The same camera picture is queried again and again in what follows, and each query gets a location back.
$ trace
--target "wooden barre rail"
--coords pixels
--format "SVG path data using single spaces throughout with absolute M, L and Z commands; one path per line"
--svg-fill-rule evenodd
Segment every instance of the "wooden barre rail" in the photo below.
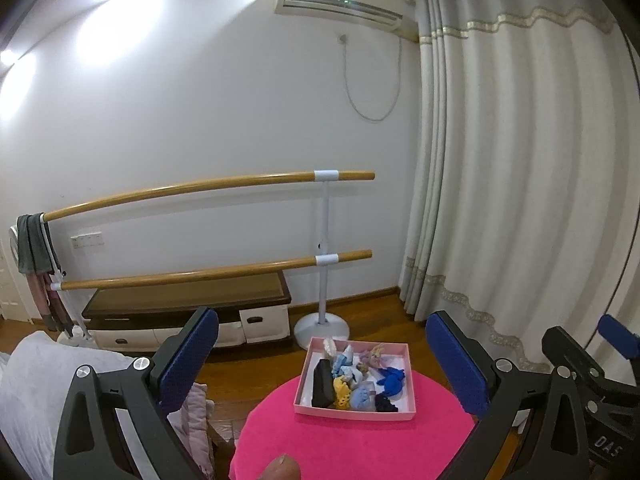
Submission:
M 372 256 L 371 249 L 338 253 L 338 262 L 353 262 L 364 260 Z M 56 290 L 76 290 L 79 288 L 127 288 L 130 286 L 169 285 L 171 283 L 201 282 L 203 280 L 218 280 L 220 278 L 237 278 L 238 276 L 253 276 L 277 270 L 299 269 L 301 267 L 315 267 L 315 256 L 296 258 L 281 262 L 265 262 L 233 267 L 218 267 L 216 269 L 191 270 L 188 272 L 170 272 L 168 274 L 148 274 L 146 276 L 131 276 L 129 278 L 107 278 L 104 280 L 82 280 L 78 282 L 53 283 L 58 285 Z
M 373 180 L 376 174 L 373 171 L 339 171 L 338 180 Z M 229 189 L 232 187 L 266 186 L 267 184 L 292 184 L 296 182 L 316 182 L 316 173 L 313 171 L 298 171 L 295 173 L 273 173 L 243 176 L 228 176 L 224 178 L 212 178 L 209 180 L 196 180 L 172 186 L 153 187 L 129 191 L 116 195 L 99 198 L 91 202 L 63 207 L 49 213 L 45 213 L 43 220 L 49 222 L 66 216 L 85 213 L 110 207 L 112 205 L 127 204 L 148 200 L 149 198 L 160 198 L 162 196 L 173 196 L 185 193 L 196 193 L 199 191 L 209 191 L 213 189 Z

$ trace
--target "white curtain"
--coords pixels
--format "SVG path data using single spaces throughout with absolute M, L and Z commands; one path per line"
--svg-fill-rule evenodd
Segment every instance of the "white curtain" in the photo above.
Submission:
M 543 333 L 587 343 L 633 238 L 628 49 L 600 0 L 416 2 L 422 135 L 401 299 L 547 371 Z

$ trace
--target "cabinet drawer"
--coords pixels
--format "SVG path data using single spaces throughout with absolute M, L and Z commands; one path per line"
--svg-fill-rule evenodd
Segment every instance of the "cabinet drawer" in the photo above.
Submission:
M 160 346 L 153 330 L 93 330 L 92 335 L 103 350 L 155 352 Z
M 176 328 L 155 328 L 154 334 L 156 334 L 156 339 L 158 339 L 158 344 L 161 345 L 167 340 L 167 338 L 171 337 L 172 335 L 179 334 L 180 330 L 182 330 L 181 326 Z
M 156 339 L 160 344 L 164 343 L 168 337 L 180 333 L 181 328 L 155 328 Z M 220 323 L 218 327 L 218 339 L 215 348 L 225 346 L 238 346 L 245 342 L 242 323 L 236 321 L 233 323 Z
M 218 340 L 216 348 L 225 346 L 238 346 L 246 341 L 244 330 L 242 330 L 242 322 L 235 321 L 233 323 L 221 323 L 218 331 Z
M 274 341 L 289 335 L 289 311 L 286 305 L 241 310 L 240 319 L 248 343 Z

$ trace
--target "metal screw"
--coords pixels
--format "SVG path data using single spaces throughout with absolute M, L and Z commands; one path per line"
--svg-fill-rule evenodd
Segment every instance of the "metal screw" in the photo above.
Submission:
M 80 378 L 87 377 L 87 375 L 89 375 L 90 373 L 91 368 L 89 368 L 87 365 L 83 365 L 79 367 L 78 370 L 76 370 L 76 375 Z
M 508 359 L 498 359 L 495 362 L 495 366 L 501 372 L 511 372 L 511 370 L 513 370 L 513 365 L 511 364 L 511 361 L 509 361 Z
M 571 377 L 571 371 L 566 366 L 559 366 L 558 368 L 556 368 L 556 370 L 558 371 L 558 375 L 560 377 L 564 377 L 565 379 Z
M 151 361 L 149 361 L 148 357 L 139 357 L 135 361 L 133 361 L 133 367 L 136 370 L 144 370 L 149 366 L 150 363 Z

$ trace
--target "air conditioner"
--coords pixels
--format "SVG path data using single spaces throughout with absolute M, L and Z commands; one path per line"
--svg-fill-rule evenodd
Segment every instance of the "air conditioner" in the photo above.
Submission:
M 315 16 L 379 28 L 418 42 L 407 0 L 276 0 L 277 14 Z

